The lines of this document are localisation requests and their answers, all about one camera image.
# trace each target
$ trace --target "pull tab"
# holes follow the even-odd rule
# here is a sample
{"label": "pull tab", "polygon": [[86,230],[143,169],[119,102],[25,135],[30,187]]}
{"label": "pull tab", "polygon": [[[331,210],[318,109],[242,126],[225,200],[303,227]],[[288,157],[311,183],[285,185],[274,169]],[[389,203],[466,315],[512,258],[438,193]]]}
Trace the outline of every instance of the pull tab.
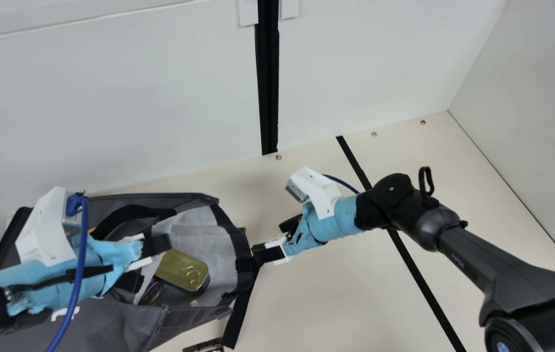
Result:
{"label": "pull tab", "polygon": [[[425,193],[425,178],[427,178],[427,184],[429,185],[429,192]],[[419,189],[421,190],[421,196],[425,198],[434,194],[434,182],[432,181],[432,170],[429,166],[424,166],[419,169]]]}
{"label": "pull tab", "polygon": [[[427,179],[429,191],[425,191],[425,179]],[[438,207],[438,199],[432,198],[432,194],[434,194],[434,181],[432,181],[432,170],[429,166],[424,166],[419,169],[419,190],[425,208],[431,209]]]}

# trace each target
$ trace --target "black stripe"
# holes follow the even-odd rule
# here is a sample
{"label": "black stripe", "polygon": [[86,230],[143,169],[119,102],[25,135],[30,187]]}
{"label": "black stripe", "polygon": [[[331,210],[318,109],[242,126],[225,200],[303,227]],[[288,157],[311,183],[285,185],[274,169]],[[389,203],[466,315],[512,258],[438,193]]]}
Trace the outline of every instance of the black stripe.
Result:
{"label": "black stripe", "polygon": [[279,1],[258,0],[256,74],[262,154],[278,151]]}
{"label": "black stripe", "polygon": [[[356,174],[358,175],[360,183],[362,183],[364,189],[372,189],[373,187],[371,186],[371,182],[369,182],[369,178],[367,178],[366,174],[360,167],[360,164],[358,164],[358,161],[356,160],[353,152],[351,152],[349,145],[347,145],[345,138],[343,138],[343,136],[338,136],[336,137],[336,140],[338,140],[338,144],[341,145],[342,151],[345,153],[345,156],[347,157],[347,160],[349,160],[349,163],[354,169],[354,172],[356,172]],[[451,342],[451,345],[457,352],[466,352],[465,346],[462,345],[462,342],[458,338],[456,331],[451,326],[449,320],[447,320],[447,316],[445,316],[443,308],[441,308],[441,306],[438,304],[438,301],[434,297],[434,294],[432,293],[431,289],[429,289],[427,282],[425,282],[425,279],[423,278],[423,275],[421,275],[419,268],[416,266],[416,263],[414,263],[414,260],[412,260],[412,256],[410,256],[410,253],[407,251],[406,245],[399,237],[398,232],[395,229],[388,229],[388,234],[393,240],[395,247],[397,247],[401,258],[407,266],[407,269],[410,270],[410,274],[412,274],[414,281],[416,281],[416,285],[419,286],[419,288],[421,289],[421,293],[429,304],[429,307],[431,308],[432,312],[434,312],[434,316],[436,316],[436,319],[438,319],[438,323],[440,323],[443,331],[445,332],[445,334],[447,334],[449,342]]]}
{"label": "black stripe", "polygon": [[371,185],[371,182],[369,182],[366,174],[364,174],[364,170],[362,169],[362,167],[360,167],[360,164],[358,164],[358,161],[356,160],[354,154],[351,152],[351,149],[349,149],[349,145],[347,145],[345,138],[343,136],[338,136],[336,137],[336,140],[338,141],[338,144],[341,145],[342,152],[345,153],[347,160],[349,160],[351,167],[354,169],[354,172],[356,172],[356,175],[358,176],[358,179],[360,180],[360,183],[362,183],[364,189],[372,189],[373,186]]}

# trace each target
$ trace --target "white bracket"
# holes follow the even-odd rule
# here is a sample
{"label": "white bracket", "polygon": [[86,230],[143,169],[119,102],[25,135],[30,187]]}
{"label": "white bracket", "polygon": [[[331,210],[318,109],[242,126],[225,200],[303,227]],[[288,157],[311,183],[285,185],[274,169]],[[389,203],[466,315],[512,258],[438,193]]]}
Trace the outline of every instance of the white bracket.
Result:
{"label": "white bracket", "polygon": [[[132,242],[132,241],[138,241],[138,240],[141,240],[141,239],[145,239],[144,234],[137,234],[137,235],[134,235],[134,236],[125,236],[124,238],[119,240],[117,243],[128,243],[128,242]],[[150,265],[153,262],[154,262],[154,260],[152,259],[152,257],[139,259],[138,261],[132,262],[130,264],[130,266],[128,266],[128,268],[126,269],[125,272],[131,272],[131,271],[134,271],[136,269],[140,269],[140,268],[142,268],[146,265]]]}
{"label": "white bracket", "polygon": [[15,241],[21,263],[39,260],[50,267],[76,258],[63,228],[68,196],[66,189],[54,187],[34,205]]}
{"label": "white bracket", "polygon": [[258,0],[238,0],[241,27],[258,24]]}
{"label": "white bracket", "polygon": [[299,17],[299,7],[300,0],[282,0],[280,18],[282,20],[289,20],[291,18]]}
{"label": "white bracket", "polygon": [[274,261],[273,265],[288,263],[293,258],[293,257],[287,256],[286,252],[284,251],[284,243],[286,243],[286,241],[287,241],[286,236],[282,236],[279,239],[276,239],[275,241],[267,242],[264,244],[265,248],[280,247],[280,249],[282,250],[282,254],[284,254],[284,258]]}
{"label": "white bracket", "polygon": [[306,201],[305,196],[310,197],[319,220],[334,216],[334,205],[342,198],[341,190],[334,181],[308,167],[294,173],[287,187],[302,203]]}

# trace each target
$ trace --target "light blue fabric sleeve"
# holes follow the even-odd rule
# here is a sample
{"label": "light blue fabric sleeve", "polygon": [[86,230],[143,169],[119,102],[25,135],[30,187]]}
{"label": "light blue fabric sleeve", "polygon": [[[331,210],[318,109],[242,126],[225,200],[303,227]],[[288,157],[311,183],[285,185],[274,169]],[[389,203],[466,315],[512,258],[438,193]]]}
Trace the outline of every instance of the light blue fabric sleeve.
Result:
{"label": "light blue fabric sleeve", "polygon": [[363,232],[355,223],[357,195],[341,198],[334,205],[334,216],[319,220],[311,202],[305,203],[299,227],[293,238],[284,244],[287,256],[323,245],[334,239]]}
{"label": "light blue fabric sleeve", "polygon": [[[104,275],[83,279],[79,301],[88,297],[103,296],[126,271],[128,266],[141,257],[143,250],[142,241],[116,243],[95,241],[91,236],[87,241],[86,263],[89,266],[112,265],[112,272]],[[57,278],[67,273],[67,270],[76,269],[77,258],[64,263],[45,266],[40,261],[31,261],[0,270],[0,287],[13,285],[34,285],[42,281]],[[7,305],[10,316],[15,316],[24,310],[30,314],[41,312],[45,308],[59,310],[67,307],[73,283],[63,283],[44,287],[39,290],[29,290],[15,294]]]}

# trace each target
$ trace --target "white logo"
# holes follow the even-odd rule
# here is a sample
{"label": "white logo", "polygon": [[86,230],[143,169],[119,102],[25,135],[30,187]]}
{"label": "white logo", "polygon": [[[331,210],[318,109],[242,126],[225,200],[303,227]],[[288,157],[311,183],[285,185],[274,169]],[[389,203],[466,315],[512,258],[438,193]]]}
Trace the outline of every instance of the white logo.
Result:
{"label": "white logo", "polygon": [[[76,314],[78,314],[78,312],[80,311],[80,307],[77,306],[76,309],[74,309],[74,314],[71,315],[71,320],[74,319],[74,317],[76,316]],[[56,321],[56,318],[58,318],[61,315],[67,315],[67,308],[63,308],[61,310],[57,310],[52,314],[52,321]]]}

